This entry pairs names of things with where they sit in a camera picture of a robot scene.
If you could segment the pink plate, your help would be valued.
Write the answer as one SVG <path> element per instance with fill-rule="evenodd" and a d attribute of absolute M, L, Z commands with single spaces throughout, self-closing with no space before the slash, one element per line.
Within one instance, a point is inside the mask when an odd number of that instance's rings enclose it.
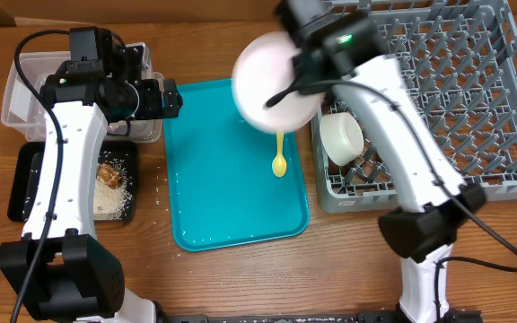
<path fill-rule="evenodd" d="M 287 33 L 274 31 L 254 39 L 239 55 L 232 70 L 232 94 L 241 116 L 265 133 L 293 132 L 320 109 L 321 94 L 290 93 L 275 106 L 266 102 L 294 80 L 292 58 L 299 53 Z"/>

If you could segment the white bowl with food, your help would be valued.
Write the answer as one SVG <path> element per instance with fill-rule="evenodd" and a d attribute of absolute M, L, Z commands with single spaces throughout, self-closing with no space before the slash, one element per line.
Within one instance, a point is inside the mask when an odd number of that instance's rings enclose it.
<path fill-rule="evenodd" d="M 340 112 L 320 120 L 320 139 L 328 157 L 345 166 L 363 153 L 363 132 L 352 114 Z"/>

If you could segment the yellow plastic spoon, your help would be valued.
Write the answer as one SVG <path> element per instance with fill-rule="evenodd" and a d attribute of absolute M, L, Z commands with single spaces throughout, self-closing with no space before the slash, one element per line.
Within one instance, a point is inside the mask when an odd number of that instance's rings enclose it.
<path fill-rule="evenodd" d="M 287 169 L 287 163 L 284 157 L 284 140 L 285 134 L 278 132 L 276 134 L 276 156 L 272 161 L 272 171 L 278 178 L 282 178 Z"/>

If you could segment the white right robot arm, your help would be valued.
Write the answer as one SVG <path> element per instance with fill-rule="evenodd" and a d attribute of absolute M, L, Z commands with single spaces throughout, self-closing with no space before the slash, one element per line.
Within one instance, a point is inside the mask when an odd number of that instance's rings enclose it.
<path fill-rule="evenodd" d="M 443 259 L 457 231 L 486 203 L 449 163 L 419 117 L 401 74 L 373 20 L 359 11 L 339 16 L 320 1 L 284 0 L 276 17 L 300 50 L 290 92 L 332 92 L 364 126 L 398 194 L 397 209 L 379 228 L 400 256 L 399 315 L 408 322 L 444 320 Z"/>

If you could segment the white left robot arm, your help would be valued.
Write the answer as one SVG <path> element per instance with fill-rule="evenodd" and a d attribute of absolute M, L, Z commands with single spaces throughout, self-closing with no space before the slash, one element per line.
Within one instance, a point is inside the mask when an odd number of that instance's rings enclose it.
<path fill-rule="evenodd" d="M 176 83 L 142 77 L 136 48 L 99 27 L 67 31 L 70 57 L 33 96 L 46 139 L 34 204 L 19 240 L 0 246 L 14 310 L 56 322 L 164 322 L 161 305 L 131 292 L 120 261 L 96 238 L 93 195 L 108 126 L 176 118 Z"/>

